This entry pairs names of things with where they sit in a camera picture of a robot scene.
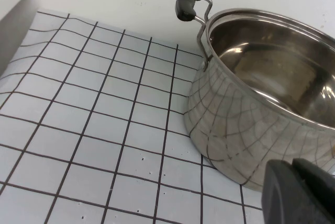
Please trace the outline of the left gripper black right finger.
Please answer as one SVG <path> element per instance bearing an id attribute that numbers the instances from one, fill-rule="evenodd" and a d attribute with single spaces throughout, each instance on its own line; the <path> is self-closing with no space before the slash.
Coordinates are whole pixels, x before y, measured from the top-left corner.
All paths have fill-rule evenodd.
<path id="1" fill-rule="evenodd" d="M 292 166 L 312 194 L 314 205 L 334 223 L 334 177 L 306 159 L 293 159 Z"/>

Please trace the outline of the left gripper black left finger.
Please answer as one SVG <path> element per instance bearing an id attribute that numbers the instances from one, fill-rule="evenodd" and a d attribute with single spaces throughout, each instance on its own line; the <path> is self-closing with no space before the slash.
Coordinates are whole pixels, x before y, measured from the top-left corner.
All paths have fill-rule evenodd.
<path id="1" fill-rule="evenodd" d="M 316 197 L 285 161 L 267 162 L 261 204 L 265 223 L 322 223 Z"/>

